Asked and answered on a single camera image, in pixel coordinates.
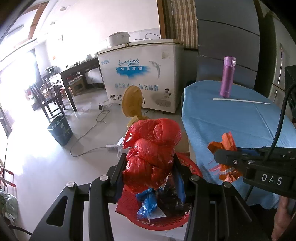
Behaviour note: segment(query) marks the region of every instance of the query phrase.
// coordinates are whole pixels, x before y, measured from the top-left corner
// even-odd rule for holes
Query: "yellow electric fan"
[[[149,119],[142,116],[142,101],[143,96],[139,87],[132,85],[125,90],[122,98],[122,111],[126,117],[132,117],[127,124],[128,128],[138,120]]]

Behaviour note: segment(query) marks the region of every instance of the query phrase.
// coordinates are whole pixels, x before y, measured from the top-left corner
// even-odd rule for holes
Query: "dolphin graphic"
[[[160,76],[160,67],[159,66],[161,66],[161,65],[158,64],[158,63],[156,63],[156,62],[154,62],[154,61],[152,61],[152,60],[150,60],[149,62],[152,63],[152,66],[157,69],[157,73],[158,73],[158,77],[157,78],[159,79],[159,76]]]

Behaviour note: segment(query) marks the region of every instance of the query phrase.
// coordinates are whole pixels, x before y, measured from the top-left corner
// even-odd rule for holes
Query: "chest freezer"
[[[142,107],[174,113],[181,98],[183,44],[176,39],[139,41],[98,52],[109,101],[121,104],[124,91],[138,86]]]

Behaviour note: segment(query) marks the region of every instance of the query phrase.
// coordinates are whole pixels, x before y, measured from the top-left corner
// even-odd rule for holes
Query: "table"
[[[221,142],[222,134],[231,131],[236,146],[254,148],[270,146],[279,122],[280,108],[269,99],[252,89],[232,85],[231,99],[244,99],[267,104],[219,101],[220,81],[199,81],[185,88],[182,121],[196,155],[198,167],[204,178],[211,183],[221,184],[217,174],[209,172],[217,166],[213,154],[207,149],[211,141]],[[296,147],[296,129],[285,117],[278,147]],[[239,178],[233,183],[245,197],[249,185]],[[275,207],[278,195],[254,188],[247,204],[260,204],[266,209]]]
[[[70,101],[71,107],[74,111],[77,111],[74,101],[72,99],[70,90],[69,90],[69,81],[74,79],[76,76],[84,75],[86,72],[91,71],[92,69],[99,68],[99,60],[98,58],[93,58],[91,60],[85,61],[81,64],[77,64],[69,69],[60,73],[63,86],[65,87],[66,95]]]

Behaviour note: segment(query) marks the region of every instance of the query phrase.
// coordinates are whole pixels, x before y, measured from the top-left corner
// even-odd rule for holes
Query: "finger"
[[[277,212],[274,216],[274,229],[272,231],[272,241],[278,240],[291,222],[291,216],[288,214],[289,199],[283,196],[279,198]]]

